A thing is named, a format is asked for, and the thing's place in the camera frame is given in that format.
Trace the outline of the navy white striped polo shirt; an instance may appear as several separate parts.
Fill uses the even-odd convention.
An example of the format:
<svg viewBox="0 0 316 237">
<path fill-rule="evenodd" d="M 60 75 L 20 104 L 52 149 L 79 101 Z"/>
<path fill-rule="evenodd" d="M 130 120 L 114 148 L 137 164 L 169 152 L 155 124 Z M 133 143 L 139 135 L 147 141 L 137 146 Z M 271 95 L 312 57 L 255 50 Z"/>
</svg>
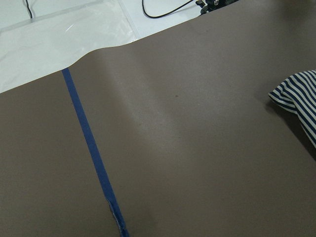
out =
<svg viewBox="0 0 316 237">
<path fill-rule="evenodd" d="M 282 81 L 269 98 L 295 114 L 313 146 L 316 145 L 316 71 L 303 71 Z"/>
</svg>

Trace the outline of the blue tape line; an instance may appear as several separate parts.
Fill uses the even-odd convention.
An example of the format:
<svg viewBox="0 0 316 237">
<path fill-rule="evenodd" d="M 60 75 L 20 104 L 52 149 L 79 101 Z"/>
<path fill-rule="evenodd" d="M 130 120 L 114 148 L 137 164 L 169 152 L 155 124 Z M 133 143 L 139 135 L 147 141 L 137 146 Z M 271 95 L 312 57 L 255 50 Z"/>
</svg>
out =
<svg viewBox="0 0 316 237">
<path fill-rule="evenodd" d="M 118 201 L 116 199 L 113 187 L 110 183 L 108 174 L 106 172 L 104 163 L 102 161 L 101 155 L 99 153 L 96 141 L 94 139 L 92 130 L 90 128 L 89 122 L 87 120 L 85 111 L 83 109 L 81 100 L 79 98 L 75 83 L 73 81 L 71 72 L 69 68 L 65 68 L 61 70 L 69 96 L 71 98 L 73 107 L 75 109 L 75 112 L 77 114 L 77 118 L 80 123 L 81 130 L 83 132 L 83 136 L 85 139 L 85 142 L 87 144 L 94 169 L 96 171 L 103 195 L 109 205 L 109 208 L 111 210 L 111 213 L 115 219 L 115 222 L 118 226 L 119 235 L 121 237 L 129 237 L 129 232 L 127 230 L 127 226 L 125 223 L 125 220 L 123 218 L 123 215 L 121 213 Z"/>
</svg>

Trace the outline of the brown paper table cover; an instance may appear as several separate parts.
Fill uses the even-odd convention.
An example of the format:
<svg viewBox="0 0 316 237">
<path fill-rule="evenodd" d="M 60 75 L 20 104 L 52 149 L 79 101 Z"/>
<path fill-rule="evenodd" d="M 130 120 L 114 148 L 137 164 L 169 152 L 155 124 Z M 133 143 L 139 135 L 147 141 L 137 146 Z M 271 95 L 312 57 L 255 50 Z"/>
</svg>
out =
<svg viewBox="0 0 316 237">
<path fill-rule="evenodd" d="M 316 150 L 268 94 L 316 67 L 313 0 L 240 0 L 0 96 L 0 234 L 313 237 Z"/>
</svg>

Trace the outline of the black clamp device on desk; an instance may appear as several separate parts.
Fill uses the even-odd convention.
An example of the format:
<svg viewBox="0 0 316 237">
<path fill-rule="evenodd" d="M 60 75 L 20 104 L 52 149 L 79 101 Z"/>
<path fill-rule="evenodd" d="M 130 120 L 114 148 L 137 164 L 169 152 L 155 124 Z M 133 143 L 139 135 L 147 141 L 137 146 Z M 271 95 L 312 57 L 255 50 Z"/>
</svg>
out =
<svg viewBox="0 0 316 237">
<path fill-rule="evenodd" d="M 197 0 L 195 3 L 201 8 L 200 14 L 206 14 L 222 7 L 228 6 L 238 0 Z"/>
</svg>

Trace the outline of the clear plastic bag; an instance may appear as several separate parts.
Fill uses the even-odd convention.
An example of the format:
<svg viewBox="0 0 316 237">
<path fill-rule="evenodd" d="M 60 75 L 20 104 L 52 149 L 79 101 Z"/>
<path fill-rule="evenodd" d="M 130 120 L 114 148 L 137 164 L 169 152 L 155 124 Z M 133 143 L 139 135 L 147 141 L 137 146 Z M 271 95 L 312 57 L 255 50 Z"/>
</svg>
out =
<svg viewBox="0 0 316 237">
<path fill-rule="evenodd" d="M 32 0 L 28 7 L 30 19 L 0 30 L 1 92 L 138 38 L 118 0 Z"/>
</svg>

